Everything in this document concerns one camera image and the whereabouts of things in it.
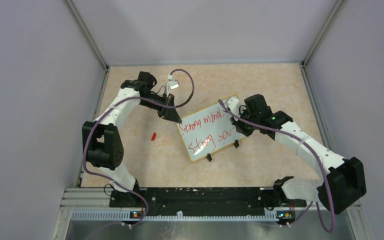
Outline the red marker cap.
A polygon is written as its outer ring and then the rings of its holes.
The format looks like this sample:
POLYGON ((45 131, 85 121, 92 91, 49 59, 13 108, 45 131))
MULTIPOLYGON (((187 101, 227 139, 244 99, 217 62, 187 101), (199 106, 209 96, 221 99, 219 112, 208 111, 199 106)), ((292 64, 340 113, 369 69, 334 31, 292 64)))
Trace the red marker cap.
POLYGON ((151 141, 154 141, 154 140, 156 139, 156 135, 157 135, 156 132, 154 132, 154 133, 152 134, 151 141))

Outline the yellow framed whiteboard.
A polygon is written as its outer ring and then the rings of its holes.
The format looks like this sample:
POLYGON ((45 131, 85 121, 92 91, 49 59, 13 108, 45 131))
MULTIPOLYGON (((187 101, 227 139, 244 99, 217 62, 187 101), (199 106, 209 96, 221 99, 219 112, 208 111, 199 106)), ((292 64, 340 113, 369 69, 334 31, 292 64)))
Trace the yellow framed whiteboard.
POLYGON ((216 102, 181 118, 177 128, 189 159, 197 162, 245 136, 236 131, 231 115, 216 102))

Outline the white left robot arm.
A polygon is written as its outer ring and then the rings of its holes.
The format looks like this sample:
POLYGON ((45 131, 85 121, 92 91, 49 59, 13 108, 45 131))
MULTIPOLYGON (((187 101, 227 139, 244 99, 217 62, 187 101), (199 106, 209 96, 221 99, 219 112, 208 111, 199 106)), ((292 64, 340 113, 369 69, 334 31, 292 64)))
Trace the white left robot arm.
POLYGON ((175 106, 175 97, 170 92, 180 84, 170 73, 165 92, 158 95, 153 91, 156 78, 149 72, 141 71, 136 80, 125 80, 112 103, 94 121, 82 126, 83 160, 100 169, 96 176, 105 178, 122 192, 121 200, 129 207, 140 202, 140 193, 135 190, 137 180, 123 164, 125 154, 119 130, 129 114, 137 106, 155 110, 159 118, 177 124, 182 122, 175 106))

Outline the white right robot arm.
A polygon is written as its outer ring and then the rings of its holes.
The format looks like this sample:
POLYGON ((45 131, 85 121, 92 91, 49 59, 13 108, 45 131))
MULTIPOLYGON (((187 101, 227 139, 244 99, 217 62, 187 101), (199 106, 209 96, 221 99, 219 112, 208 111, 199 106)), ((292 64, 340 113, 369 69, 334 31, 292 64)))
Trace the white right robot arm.
POLYGON ((273 200, 287 206, 292 200, 322 204, 338 215, 367 193, 364 165, 356 157, 345 158, 319 143, 303 131, 283 111, 273 112, 263 95, 255 94, 243 102, 236 98, 224 101, 235 130, 249 137, 259 131, 291 151, 310 166, 319 180, 287 176, 275 182, 273 200))

